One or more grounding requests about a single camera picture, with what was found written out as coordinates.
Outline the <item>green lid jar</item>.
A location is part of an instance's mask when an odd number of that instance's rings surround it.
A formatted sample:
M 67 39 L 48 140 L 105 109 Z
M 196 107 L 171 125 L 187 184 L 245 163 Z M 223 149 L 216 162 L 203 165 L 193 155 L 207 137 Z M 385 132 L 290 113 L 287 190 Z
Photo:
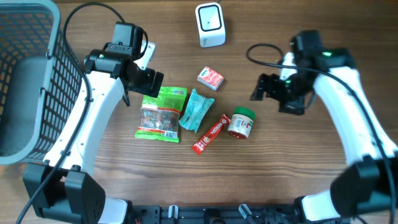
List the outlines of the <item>green lid jar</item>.
M 228 127 L 228 134 L 236 139 L 247 139 L 255 120 L 255 113 L 245 107 L 236 107 Z

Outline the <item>green candy bag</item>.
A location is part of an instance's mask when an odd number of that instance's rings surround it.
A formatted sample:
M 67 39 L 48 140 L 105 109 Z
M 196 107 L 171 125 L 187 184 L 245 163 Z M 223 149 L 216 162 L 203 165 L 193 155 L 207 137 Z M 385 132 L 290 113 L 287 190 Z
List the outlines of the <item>green candy bag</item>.
M 179 118 L 187 89 L 162 86 L 157 98 L 144 95 L 135 138 L 179 142 Z

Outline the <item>red white tissue pack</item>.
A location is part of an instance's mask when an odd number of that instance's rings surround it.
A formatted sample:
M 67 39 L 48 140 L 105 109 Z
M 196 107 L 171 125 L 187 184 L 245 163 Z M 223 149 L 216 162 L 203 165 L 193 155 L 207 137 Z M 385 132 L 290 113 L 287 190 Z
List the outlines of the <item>red white tissue pack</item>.
M 205 67 L 198 75 L 197 80 L 213 91 L 216 91 L 224 82 L 224 76 L 210 67 Z

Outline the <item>teal snack packet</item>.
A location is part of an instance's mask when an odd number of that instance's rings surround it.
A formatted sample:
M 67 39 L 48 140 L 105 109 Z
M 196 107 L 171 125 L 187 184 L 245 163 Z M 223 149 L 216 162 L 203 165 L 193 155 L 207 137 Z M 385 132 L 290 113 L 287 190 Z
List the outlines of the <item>teal snack packet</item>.
M 196 89 L 193 89 L 190 94 L 187 107 L 185 108 L 185 112 L 179 120 L 179 125 L 196 133 L 204 116 L 214 102 L 214 98 L 201 96 L 197 93 Z

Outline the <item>red coffee stick sachet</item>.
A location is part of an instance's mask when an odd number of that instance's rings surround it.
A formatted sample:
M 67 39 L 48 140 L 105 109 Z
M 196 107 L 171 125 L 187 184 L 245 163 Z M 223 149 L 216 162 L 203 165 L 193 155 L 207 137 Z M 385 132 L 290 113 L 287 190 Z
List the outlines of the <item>red coffee stick sachet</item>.
M 193 146 L 192 150 L 200 155 L 206 147 L 214 140 L 222 129 L 231 122 L 231 119 L 223 114 L 221 119 L 215 123 Z

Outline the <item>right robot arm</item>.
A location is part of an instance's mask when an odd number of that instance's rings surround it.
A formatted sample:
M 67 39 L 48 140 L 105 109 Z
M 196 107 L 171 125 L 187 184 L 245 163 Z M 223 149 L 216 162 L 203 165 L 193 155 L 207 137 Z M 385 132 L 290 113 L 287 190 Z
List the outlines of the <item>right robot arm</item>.
M 340 136 L 347 168 L 328 190 L 299 197 L 299 223 L 323 223 L 362 214 L 397 211 L 397 145 L 383 130 L 346 48 L 326 48 L 317 30 L 305 30 L 290 41 L 291 50 L 275 64 L 279 74 L 262 74 L 253 101 L 272 98 L 282 113 L 301 115 L 310 106 L 306 95 L 319 97 Z

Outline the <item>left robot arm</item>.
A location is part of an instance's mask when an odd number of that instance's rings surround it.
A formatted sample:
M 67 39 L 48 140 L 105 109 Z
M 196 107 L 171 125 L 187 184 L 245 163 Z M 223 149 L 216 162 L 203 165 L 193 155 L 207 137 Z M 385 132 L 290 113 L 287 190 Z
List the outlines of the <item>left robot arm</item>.
M 150 58 L 147 33 L 117 22 L 112 41 L 86 56 L 83 83 L 61 134 L 40 164 L 27 165 L 26 208 L 38 217 L 68 223 L 137 223 L 130 200 L 106 195 L 93 178 L 98 146 L 119 101 L 130 91 L 157 97 L 163 74 L 137 64 Z

